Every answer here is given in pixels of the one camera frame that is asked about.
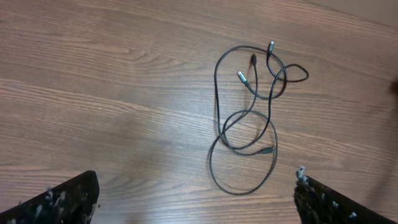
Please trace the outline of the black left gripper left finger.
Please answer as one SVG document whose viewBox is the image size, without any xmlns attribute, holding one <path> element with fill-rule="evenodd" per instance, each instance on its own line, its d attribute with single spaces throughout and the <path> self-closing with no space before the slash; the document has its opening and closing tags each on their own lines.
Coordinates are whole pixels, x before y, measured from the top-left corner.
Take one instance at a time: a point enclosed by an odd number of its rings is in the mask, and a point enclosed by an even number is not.
<svg viewBox="0 0 398 224">
<path fill-rule="evenodd" d="M 1 212 L 1 223 L 89 224 L 96 210 L 99 194 L 96 172 L 88 170 Z"/>
</svg>

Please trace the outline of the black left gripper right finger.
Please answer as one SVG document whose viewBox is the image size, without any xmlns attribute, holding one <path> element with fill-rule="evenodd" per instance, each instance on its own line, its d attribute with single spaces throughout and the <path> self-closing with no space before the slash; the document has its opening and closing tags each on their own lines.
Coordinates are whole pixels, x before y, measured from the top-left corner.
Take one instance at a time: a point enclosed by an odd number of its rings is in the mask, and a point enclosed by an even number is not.
<svg viewBox="0 0 398 224">
<path fill-rule="evenodd" d="M 294 202 L 302 224 L 395 224 L 343 194 L 296 171 Z"/>
</svg>

